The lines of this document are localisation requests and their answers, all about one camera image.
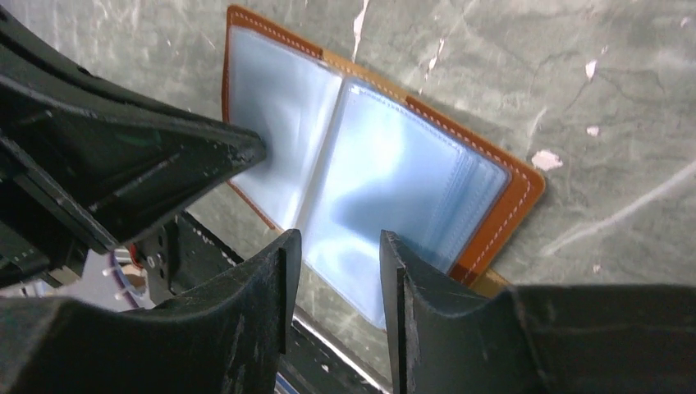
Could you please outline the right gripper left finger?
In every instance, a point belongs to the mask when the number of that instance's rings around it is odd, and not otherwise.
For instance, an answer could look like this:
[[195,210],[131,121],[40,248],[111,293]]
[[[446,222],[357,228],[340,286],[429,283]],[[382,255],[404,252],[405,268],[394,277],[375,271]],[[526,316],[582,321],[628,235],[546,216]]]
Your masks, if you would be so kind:
[[301,234],[152,309],[66,297],[1,302],[4,393],[271,393],[286,350]]

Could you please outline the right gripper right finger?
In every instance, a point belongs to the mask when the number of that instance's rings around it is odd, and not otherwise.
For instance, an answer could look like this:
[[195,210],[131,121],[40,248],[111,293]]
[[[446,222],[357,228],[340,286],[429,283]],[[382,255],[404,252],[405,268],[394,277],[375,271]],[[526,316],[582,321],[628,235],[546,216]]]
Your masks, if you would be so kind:
[[383,231],[397,393],[692,393],[695,289],[509,286],[491,299]]

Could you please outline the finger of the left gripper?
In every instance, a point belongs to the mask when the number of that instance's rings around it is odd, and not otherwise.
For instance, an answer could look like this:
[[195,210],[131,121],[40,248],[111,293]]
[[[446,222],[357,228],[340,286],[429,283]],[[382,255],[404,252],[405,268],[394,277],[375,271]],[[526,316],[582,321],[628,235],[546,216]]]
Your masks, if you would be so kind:
[[137,241],[265,156],[257,133],[97,77],[2,12],[2,286]]

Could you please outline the brown leather card holder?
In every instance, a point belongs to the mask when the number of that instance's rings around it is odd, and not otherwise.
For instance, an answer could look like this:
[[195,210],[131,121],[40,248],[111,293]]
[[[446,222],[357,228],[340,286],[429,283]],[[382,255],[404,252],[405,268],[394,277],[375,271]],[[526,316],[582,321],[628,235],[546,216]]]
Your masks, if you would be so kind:
[[545,189],[530,165],[389,80],[238,5],[222,115],[267,148],[231,188],[270,227],[299,229],[304,262],[376,328],[382,231],[492,297],[506,281],[488,266]]

